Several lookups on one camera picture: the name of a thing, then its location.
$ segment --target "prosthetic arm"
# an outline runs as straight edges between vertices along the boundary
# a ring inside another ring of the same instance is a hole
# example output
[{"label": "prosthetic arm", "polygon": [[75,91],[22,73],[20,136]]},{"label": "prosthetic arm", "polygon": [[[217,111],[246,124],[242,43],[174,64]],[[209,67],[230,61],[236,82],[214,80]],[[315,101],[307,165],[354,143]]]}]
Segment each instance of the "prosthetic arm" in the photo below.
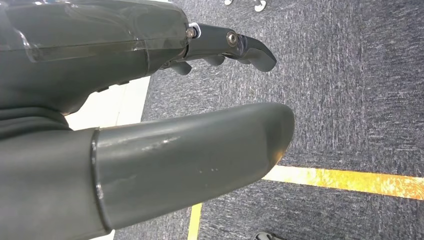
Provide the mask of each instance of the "prosthetic arm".
[{"label": "prosthetic arm", "polygon": [[111,85],[225,58],[276,64],[260,41],[172,3],[0,0],[1,236],[90,239],[262,178],[293,135],[282,104],[79,131],[64,118]]}]

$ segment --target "clear plastic cover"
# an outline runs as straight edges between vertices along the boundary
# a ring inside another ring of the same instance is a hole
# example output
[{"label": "clear plastic cover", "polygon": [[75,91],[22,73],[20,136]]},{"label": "clear plastic cover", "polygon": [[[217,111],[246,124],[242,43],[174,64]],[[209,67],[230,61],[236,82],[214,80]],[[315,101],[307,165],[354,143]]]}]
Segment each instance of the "clear plastic cover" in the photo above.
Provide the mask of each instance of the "clear plastic cover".
[{"label": "clear plastic cover", "polygon": [[181,49],[188,20],[153,0],[0,0],[0,54],[33,62],[122,51]]}]

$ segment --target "white floor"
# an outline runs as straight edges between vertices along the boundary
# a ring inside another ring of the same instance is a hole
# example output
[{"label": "white floor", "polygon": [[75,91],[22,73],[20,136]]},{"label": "white floor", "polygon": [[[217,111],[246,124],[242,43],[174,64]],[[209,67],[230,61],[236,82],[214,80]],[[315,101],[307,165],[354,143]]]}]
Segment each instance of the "white floor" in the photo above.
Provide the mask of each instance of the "white floor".
[{"label": "white floor", "polygon": [[[130,81],[125,85],[114,85],[108,90],[92,93],[81,109],[66,116],[73,130],[94,127],[112,127],[139,123],[149,87],[150,77]],[[115,231],[95,240],[113,240]]]}]

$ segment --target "bolt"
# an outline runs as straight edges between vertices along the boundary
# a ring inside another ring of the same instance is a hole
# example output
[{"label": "bolt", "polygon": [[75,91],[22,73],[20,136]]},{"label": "bolt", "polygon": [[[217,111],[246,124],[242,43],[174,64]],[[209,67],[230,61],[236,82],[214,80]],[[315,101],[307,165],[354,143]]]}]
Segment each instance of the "bolt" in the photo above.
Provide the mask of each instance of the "bolt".
[{"label": "bolt", "polygon": [[235,47],[237,45],[237,34],[233,31],[229,31],[226,35],[226,41],[230,47]]},{"label": "bolt", "polygon": [[196,31],[193,28],[187,28],[185,31],[185,34],[187,35],[187,38],[192,39],[196,36]]}]

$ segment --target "yellow tape line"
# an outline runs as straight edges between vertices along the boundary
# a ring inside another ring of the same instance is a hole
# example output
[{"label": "yellow tape line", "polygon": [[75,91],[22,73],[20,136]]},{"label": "yellow tape line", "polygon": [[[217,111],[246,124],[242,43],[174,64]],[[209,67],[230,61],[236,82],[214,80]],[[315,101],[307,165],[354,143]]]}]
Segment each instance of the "yellow tape line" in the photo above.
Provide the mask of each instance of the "yellow tape line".
[{"label": "yellow tape line", "polygon": [[188,225],[188,240],[197,240],[200,227],[200,216],[202,204],[196,204],[191,207],[190,223]]},{"label": "yellow tape line", "polygon": [[424,200],[423,177],[277,165],[263,179]]}]

